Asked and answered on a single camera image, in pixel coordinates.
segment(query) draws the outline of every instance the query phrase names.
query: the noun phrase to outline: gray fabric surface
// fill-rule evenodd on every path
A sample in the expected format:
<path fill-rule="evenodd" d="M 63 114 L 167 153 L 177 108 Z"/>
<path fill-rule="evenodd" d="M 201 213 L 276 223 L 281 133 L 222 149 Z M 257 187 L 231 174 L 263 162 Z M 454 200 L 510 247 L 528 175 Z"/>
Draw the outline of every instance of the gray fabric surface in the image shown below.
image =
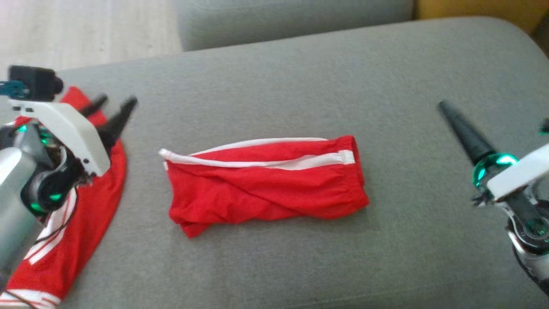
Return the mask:
<path fill-rule="evenodd" d="M 471 166 L 436 104 L 500 149 L 547 142 L 549 61 L 515 26 L 430 20 L 61 73 L 141 105 L 124 134 L 117 214 L 61 308 L 541 308 L 494 209 L 473 209 Z M 1 105 L 4 121 L 7 105 Z M 261 137 L 353 134 L 366 210 L 322 221 L 217 225 L 188 240 L 167 216 L 156 152 Z"/>
<path fill-rule="evenodd" d="M 408 21 L 413 0 L 176 0 L 185 51 Z"/>

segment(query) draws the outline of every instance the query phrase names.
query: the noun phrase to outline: red fabric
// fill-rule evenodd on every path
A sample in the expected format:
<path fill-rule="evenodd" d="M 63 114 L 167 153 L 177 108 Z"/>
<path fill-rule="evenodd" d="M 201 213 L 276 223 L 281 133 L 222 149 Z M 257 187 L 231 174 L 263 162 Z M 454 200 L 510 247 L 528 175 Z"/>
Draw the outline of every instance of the red fabric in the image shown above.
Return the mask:
<path fill-rule="evenodd" d="M 76 109 L 89 104 L 88 98 L 75 87 L 70 88 L 62 102 L 69 103 Z M 106 121 L 101 112 L 88 119 L 96 126 Z M 68 220 L 72 208 L 76 205 L 77 211 L 69 225 L 57 232 L 55 237 L 31 249 L 12 276 L 8 290 L 24 298 L 29 297 L 28 293 L 35 291 L 36 294 L 40 294 L 42 300 L 35 297 L 31 300 L 42 307 L 47 307 L 48 304 L 50 307 L 52 304 L 56 305 L 58 301 L 55 297 L 62 300 L 105 234 L 118 207 L 125 176 L 126 155 L 119 140 L 111 151 L 111 167 L 107 173 L 101 178 L 94 178 L 90 186 L 79 186 L 68 197 L 63 208 L 50 218 L 51 223 L 54 216 L 57 216 L 57 226 L 52 227 L 55 230 Z M 38 259 L 39 255 L 46 252 L 44 249 L 55 243 L 57 244 L 47 254 Z M 0 298 L 0 306 L 15 303 L 20 304 L 6 294 Z"/>
<path fill-rule="evenodd" d="M 192 155 L 223 162 L 297 160 L 350 150 L 354 164 L 301 170 L 265 167 L 227 168 L 166 160 L 173 187 L 169 215 L 189 238 L 212 223 L 297 216 L 336 219 L 368 204 L 355 139 L 277 142 Z"/>

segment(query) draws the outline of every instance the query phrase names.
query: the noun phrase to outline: wooden floor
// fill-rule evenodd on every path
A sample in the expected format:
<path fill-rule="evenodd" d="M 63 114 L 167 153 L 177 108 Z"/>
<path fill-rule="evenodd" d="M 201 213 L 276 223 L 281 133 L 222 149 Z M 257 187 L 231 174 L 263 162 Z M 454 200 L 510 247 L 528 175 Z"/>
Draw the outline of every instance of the wooden floor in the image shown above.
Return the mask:
<path fill-rule="evenodd" d="M 55 70 L 180 53 L 172 0 L 0 0 L 0 80 L 10 64 Z"/>

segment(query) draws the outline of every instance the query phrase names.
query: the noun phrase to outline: robotic arm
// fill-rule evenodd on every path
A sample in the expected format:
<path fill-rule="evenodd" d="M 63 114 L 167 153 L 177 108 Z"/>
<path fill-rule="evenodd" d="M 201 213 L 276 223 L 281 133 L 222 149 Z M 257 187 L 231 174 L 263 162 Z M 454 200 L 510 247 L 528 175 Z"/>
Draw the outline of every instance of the robotic arm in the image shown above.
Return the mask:
<path fill-rule="evenodd" d="M 0 129 L 0 293 L 70 190 L 110 168 L 110 150 L 137 105 L 135 97 L 100 127 L 86 117 L 107 100 L 75 110 L 53 103 L 63 82 L 49 69 L 12 66 L 0 95 L 29 121 Z"/>
<path fill-rule="evenodd" d="M 449 102 L 439 111 L 474 166 L 475 206 L 493 205 L 509 217 L 507 234 L 520 267 L 549 296 L 549 202 L 535 192 L 536 181 L 549 173 L 549 144 L 521 160 L 498 153 Z M 549 131 L 544 125 L 542 133 Z"/>

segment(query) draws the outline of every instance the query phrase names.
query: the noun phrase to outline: red garment with white stripes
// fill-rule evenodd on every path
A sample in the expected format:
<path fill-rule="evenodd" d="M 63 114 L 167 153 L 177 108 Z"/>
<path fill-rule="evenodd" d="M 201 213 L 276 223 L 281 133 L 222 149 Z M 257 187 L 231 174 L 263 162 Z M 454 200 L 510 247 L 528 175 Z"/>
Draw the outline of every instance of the red garment with white stripes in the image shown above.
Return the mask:
<path fill-rule="evenodd" d="M 76 109 L 89 105 L 88 98 L 75 87 L 70 88 L 62 102 Z M 101 112 L 88 119 L 94 125 L 106 121 Z M 7 289 L 36 308 L 56 308 L 105 234 L 118 207 L 125 177 L 126 155 L 119 140 L 111 151 L 110 169 L 101 178 L 94 178 L 91 186 L 72 190 L 63 207 L 51 215 L 38 238 L 51 234 L 67 222 L 76 207 L 69 225 L 31 248 Z M 2 306 L 24 304 L 4 293 L 0 296 Z"/>
<path fill-rule="evenodd" d="M 212 223 L 336 219 L 368 205 L 353 136 L 261 139 L 160 155 L 173 187 L 170 217 L 189 238 Z"/>

